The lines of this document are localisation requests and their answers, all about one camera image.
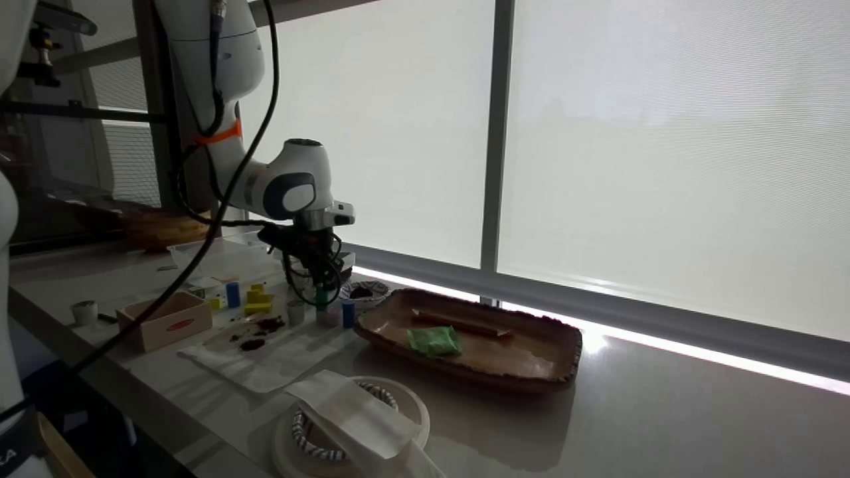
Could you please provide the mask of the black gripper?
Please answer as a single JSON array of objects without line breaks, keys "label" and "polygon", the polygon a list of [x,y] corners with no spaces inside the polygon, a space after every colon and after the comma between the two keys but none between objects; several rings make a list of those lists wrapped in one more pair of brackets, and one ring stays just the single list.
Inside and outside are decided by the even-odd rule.
[{"label": "black gripper", "polygon": [[281,259],[295,259],[316,284],[344,283],[344,244],[329,228],[263,226],[257,239],[280,250]]}]

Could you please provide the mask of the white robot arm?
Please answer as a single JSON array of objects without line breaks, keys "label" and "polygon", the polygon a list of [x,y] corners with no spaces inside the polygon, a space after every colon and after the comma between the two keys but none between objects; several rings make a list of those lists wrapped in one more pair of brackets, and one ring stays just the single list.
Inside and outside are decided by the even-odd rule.
[{"label": "white robot arm", "polygon": [[269,134],[280,92],[271,92],[256,139],[242,139],[238,104],[257,88],[263,76],[257,24],[247,0],[151,4],[166,27],[172,60],[179,61],[199,127],[194,145],[212,161],[211,173],[220,189],[220,200],[202,250],[141,315],[133,331],[150,321],[202,264],[230,207],[265,215],[261,238],[281,250],[284,259],[297,259],[319,292],[341,291],[341,279],[352,272],[352,255],[341,247],[336,228],[354,224],[354,207],[333,200],[328,150],[313,139],[291,139],[269,166],[256,161]]}]

